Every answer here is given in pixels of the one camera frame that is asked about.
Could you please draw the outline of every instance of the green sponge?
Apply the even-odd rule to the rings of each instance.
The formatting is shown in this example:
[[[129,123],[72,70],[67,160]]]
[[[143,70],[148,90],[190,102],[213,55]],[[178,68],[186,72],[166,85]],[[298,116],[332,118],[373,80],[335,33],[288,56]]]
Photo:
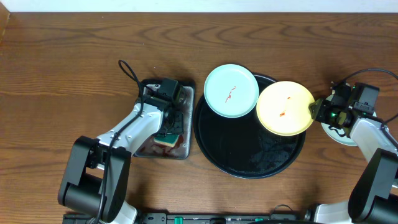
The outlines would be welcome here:
[[[168,147],[174,147],[175,143],[177,143],[178,137],[180,137],[179,134],[168,134],[166,137],[156,136],[154,141]]]

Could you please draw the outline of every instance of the yellow plate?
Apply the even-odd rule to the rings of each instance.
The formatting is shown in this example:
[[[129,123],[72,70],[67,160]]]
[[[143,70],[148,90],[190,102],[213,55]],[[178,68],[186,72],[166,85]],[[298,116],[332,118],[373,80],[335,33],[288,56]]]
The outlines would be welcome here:
[[[270,132],[292,136],[312,124],[308,106],[313,102],[312,94],[304,86],[295,82],[276,82],[260,94],[257,116]]]

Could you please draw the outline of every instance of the white wall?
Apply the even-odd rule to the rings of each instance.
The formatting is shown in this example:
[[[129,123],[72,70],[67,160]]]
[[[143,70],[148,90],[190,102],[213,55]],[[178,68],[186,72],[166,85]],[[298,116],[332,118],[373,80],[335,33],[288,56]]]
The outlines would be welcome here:
[[[398,0],[0,0],[11,12],[398,12]]]

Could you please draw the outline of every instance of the wood grain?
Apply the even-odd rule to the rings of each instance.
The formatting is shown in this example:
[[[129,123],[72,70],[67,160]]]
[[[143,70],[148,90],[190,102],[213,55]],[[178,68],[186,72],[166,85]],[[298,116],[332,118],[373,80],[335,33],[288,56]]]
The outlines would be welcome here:
[[[397,14],[15,13],[0,45],[0,223],[61,223],[57,193],[70,149],[131,110],[140,79],[196,81],[225,63],[306,86],[325,97],[331,81],[369,67],[398,72]],[[381,88],[377,115],[398,110],[396,80],[352,78]],[[391,132],[398,133],[396,121]],[[284,203],[348,200],[366,166],[357,147],[330,139],[320,124],[285,171],[243,180],[219,171],[195,138],[184,161],[133,158],[126,200],[171,213],[269,213]]]
[[[5,34],[9,17],[10,17],[10,12],[0,2],[0,44],[2,37]]]

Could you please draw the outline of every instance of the black tray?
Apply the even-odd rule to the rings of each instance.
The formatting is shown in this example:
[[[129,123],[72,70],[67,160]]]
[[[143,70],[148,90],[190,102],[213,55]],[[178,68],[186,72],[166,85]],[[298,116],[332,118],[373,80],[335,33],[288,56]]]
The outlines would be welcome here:
[[[254,75],[259,92],[276,80]],[[298,156],[305,132],[279,136],[258,120],[256,108],[240,118],[224,118],[207,105],[202,96],[193,117],[198,145],[207,159],[235,177],[260,179],[278,174]]]

